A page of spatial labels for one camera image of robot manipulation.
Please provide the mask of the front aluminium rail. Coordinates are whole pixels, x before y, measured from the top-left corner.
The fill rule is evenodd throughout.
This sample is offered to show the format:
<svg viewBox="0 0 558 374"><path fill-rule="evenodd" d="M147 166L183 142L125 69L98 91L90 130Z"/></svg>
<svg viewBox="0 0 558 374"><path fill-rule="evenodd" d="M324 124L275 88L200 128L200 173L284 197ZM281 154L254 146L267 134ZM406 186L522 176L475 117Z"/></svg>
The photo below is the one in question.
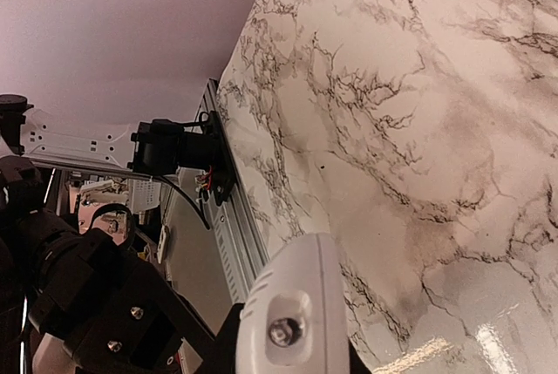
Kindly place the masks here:
<svg viewBox="0 0 558 374"><path fill-rule="evenodd" d="M210 229L173 188L162 188L162 222L170 231L164 264L172 286L216 327L233 303L246 300L268 254L241 186L220 206L214 199L201 206Z"/></svg>

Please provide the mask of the white remote control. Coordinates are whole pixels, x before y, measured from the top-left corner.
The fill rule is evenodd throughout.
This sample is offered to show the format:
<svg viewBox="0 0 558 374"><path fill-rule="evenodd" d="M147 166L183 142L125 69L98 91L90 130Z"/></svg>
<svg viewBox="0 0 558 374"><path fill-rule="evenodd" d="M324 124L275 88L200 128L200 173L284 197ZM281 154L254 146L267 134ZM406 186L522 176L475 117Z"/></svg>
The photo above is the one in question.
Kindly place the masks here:
<svg viewBox="0 0 558 374"><path fill-rule="evenodd" d="M295 238L265 265L240 315L238 373L347 373L350 353L337 245Z"/></svg>

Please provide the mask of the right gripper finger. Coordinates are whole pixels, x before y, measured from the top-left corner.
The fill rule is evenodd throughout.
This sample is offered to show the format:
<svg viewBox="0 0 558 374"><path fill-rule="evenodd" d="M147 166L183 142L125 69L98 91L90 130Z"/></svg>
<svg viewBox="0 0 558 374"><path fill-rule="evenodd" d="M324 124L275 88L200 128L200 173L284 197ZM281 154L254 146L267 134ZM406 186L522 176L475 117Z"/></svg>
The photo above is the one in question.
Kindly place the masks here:
<svg viewBox="0 0 558 374"><path fill-rule="evenodd" d="M213 373L235 373L235 353L241 314L245 305L235 303L216 337Z"/></svg>

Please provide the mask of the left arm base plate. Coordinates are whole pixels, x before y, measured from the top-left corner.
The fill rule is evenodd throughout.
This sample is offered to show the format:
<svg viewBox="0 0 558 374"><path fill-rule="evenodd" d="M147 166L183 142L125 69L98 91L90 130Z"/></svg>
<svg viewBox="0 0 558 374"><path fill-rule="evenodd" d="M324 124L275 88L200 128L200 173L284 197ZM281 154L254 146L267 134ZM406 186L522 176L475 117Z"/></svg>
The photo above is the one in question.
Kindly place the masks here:
<svg viewBox="0 0 558 374"><path fill-rule="evenodd" d="M202 169L211 173L209 191L217 206L228 201L237 183L235 163L232 158L226 134L216 111L201 112L196 122L201 133L194 133L195 152Z"/></svg>

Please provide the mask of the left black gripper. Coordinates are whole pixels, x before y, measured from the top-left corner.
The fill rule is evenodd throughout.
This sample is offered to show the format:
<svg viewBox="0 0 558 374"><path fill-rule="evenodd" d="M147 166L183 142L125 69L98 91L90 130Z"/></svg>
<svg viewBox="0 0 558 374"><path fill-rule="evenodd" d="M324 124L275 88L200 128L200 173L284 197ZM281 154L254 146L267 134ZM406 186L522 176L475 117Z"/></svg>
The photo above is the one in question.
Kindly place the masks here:
<svg viewBox="0 0 558 374"><path fill-rule="evenodd" d="M34 262L34 326L91 373L162 373L187 342L201 359L215 336L149 262L100 229L53 235Z"/></svg>

